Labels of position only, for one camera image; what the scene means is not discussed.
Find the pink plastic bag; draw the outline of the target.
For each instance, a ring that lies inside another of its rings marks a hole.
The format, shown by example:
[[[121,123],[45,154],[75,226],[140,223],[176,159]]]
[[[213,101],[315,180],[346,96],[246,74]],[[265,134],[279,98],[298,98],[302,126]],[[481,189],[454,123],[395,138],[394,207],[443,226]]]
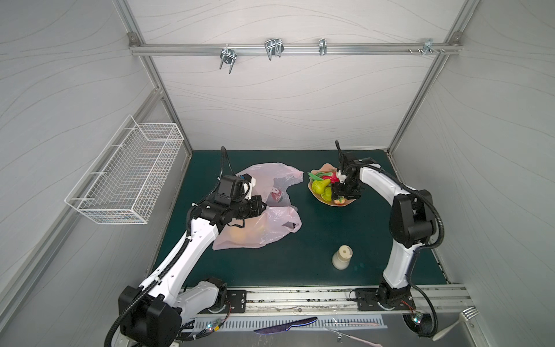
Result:
[[[300,230],[301,218],[287,189],[303,182],[302,171],[284,163],[260,163],[240,174],[256,180],[253,195],[261,196],[267,208],[262,215],[248,218],[244,228],[225,227],[212,244],[213,250],[258,249]]]

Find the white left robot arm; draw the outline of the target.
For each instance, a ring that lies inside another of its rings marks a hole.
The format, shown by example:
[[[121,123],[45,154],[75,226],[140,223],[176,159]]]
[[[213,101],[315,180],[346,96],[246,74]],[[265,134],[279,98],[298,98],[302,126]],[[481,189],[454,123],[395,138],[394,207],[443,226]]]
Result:
[[[185,321],[222,302],[226,287],[217,279],[181,289],[225,227],[243,228],[247,219],[262,215],[267,205],[254,194],[255,185],[247,173],[222,176],[206,198],[189,208],[185,232],[166,259],[139,286],[121,292],[119,316],[106,334],[105,346],[111,346],[117,332],[143,346],[170,346],[180,338]]]

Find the red yellow peach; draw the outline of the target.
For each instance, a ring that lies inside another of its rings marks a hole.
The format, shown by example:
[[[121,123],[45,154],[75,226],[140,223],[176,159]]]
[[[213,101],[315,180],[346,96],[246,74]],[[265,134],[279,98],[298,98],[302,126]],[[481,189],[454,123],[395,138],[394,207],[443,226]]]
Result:
[[[348,202],[347,199],[344,198],[344,196],[338,196],[333,200],[333,203],[335,205],[346,205]]]

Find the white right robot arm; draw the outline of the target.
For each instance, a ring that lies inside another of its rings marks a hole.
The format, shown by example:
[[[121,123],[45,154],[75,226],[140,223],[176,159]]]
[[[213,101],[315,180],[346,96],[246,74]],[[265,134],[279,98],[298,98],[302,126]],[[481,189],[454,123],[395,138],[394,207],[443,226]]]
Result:
[[[427,190],[403,184],[371,158],[356,159],[339,149],[338,159],[338,181],[332,184],[332,199],[356,200],[366,185],[391,207],[393,247],[376,298],[383,309],[392,310],[410,296],[418,256],[441,244],[445,227]]]

